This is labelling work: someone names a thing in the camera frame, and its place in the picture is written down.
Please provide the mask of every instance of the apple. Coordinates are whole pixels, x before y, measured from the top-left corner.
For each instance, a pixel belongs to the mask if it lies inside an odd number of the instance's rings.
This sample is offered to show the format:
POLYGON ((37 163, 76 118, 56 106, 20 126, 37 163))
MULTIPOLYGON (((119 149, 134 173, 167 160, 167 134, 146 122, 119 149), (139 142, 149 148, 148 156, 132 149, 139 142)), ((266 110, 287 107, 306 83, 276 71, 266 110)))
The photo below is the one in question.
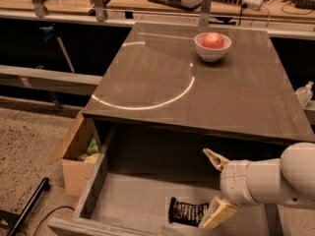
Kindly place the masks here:
POLYGON ((224 39, 220 33, 210 32, 204 36, 202 46, 212 49, 224 48, 224 39))

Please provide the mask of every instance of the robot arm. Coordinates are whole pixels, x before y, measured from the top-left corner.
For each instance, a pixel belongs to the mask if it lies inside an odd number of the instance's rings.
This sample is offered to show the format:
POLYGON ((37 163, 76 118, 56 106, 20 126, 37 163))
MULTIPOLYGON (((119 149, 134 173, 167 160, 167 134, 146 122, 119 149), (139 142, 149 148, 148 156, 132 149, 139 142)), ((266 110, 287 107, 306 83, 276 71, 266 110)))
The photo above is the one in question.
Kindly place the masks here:
POLYGON ((229 219, 242 205, 277 204, 284 207, 315 207, 315 144, 288 147, 281 158, 232 160, 204 149, 213 166, 221 171, 224 199, 214 198, 200 223, 213 229, 229 219))

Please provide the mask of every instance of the bowl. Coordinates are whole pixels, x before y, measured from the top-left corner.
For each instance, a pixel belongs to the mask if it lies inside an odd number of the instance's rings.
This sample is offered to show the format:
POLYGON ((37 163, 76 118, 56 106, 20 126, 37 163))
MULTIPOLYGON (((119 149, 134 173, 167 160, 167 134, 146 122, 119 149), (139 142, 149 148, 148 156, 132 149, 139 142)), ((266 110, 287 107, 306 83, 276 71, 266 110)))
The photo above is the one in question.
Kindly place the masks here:
POLYGON ((195 47, 199 56, 207 62, 215 62, 221 59, 228 51, 231 45, 231 40, 228 36, 222 34, 224 40, 224 48, 213 49, 202 46, 203 39, 209 32, 203 32, 195 36, 195 47))

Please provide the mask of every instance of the open drawer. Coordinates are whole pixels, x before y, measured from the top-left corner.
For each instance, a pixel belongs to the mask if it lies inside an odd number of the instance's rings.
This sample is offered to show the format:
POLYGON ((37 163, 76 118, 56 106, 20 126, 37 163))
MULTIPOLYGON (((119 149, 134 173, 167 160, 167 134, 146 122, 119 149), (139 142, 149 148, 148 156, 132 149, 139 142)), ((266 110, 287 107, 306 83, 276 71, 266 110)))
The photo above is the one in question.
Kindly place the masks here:
POLYGON ((219 172, 203 148, 240 159, 247 151, 262 155, 269 147, 273 146, 115 125, 72 219, 53 217, 48 225, 58 235, 269 235, 264 206, 245 206, 213 231, 168 221, 172 197, 198 205, 221 196, 219 172))

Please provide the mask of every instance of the speckled floor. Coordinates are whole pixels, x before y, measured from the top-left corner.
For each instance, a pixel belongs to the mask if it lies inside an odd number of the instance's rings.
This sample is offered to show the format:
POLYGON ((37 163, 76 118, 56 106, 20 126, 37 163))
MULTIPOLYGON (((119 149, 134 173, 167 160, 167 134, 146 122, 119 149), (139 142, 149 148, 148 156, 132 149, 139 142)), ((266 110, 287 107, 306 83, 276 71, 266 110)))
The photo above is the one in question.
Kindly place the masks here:
MULTIPOLYGON (((80 107, 65 106, 56 114, 52 103, 0 96, 0 209, 20 214, 44 177, 50 190, 43 192, 18 235, 34 235, 40 221, 57 207, 73 207, 67 196, 60 160, 49 162, 80 107)), ((54 216, 70 218, 61 208, 54 216)), ((47 220, 35 235, 55 235, 47 220)), ((8 230, 0 227, 0 236, 8 230)))

